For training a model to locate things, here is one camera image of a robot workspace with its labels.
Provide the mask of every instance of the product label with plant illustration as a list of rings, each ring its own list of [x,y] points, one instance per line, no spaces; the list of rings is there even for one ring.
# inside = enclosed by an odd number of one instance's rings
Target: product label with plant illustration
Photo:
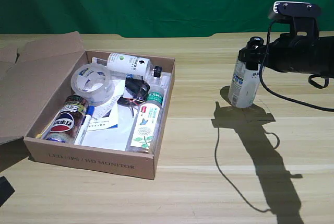
[[[154,129],[157,124],[160,108],[151,103],[143,104],[139,108],[131,146],[148,149],[153,141]]]

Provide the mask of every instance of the white bottle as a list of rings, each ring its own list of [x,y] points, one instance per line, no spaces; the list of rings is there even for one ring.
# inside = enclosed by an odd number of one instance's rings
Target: white bottle
[[[115,76],[124,76],[126,78],[140,79],[147,81],[154,75],[157,66],[153,66],[148,58],[136,57],[121,53],[111,53],[108,60],[93,58],[93,62],[105,65],[113,71]]]
[[[163,96],[163,88],[156,85],[150,87],[147,101],[138,109],[125,151],[153,153],[158,138]]]
[[[228,94],[232,106],[248,108],[253,104],[260,83],[259,68],[258,64],[257,70],[249,70],[245,62],[236,60]]]

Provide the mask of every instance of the cardboard box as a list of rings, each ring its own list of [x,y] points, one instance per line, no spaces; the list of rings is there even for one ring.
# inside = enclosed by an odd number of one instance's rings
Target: cardboard box
[[[29,42],[16,61],[16,48],[0,50],[0,143],[23,137],[37,162],[154,179],[175,76],[175,59],[151,59],[171,73],[166,104],[153,154],[117,151],[35,139],[73,94],[70,79],[92,57],[107,59],[110,52],[85,51],[78,32]]]

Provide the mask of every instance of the wood grain surface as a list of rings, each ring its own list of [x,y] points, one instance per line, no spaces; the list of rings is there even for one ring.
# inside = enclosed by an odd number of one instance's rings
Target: wood grain surface
[[[266,34],[82,35],[86,49],[176,58],[156,179],[36,163],[21,141],[4,144],[0,176],[16,191],[0,208],[0,223],[333,223],[334,113],[284,101],[261,86],[250,109],[238,110],[226,101],[238,51],[251,36]],[[21,48],[45,37],[0,34],[0,47]],[[278,93],[334,107],[334,86],[319,90],[307,77],[264,73]],[[214,161],[218,137],[223,174]]]

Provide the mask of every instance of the clear packing tape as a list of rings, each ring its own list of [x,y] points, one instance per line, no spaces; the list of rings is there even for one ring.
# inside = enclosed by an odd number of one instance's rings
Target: clear packing tape
[[[71,78],[75,94],[97,107],[107,102],[114,93],[110,71],[101,64],[87,64],[78,68]]]

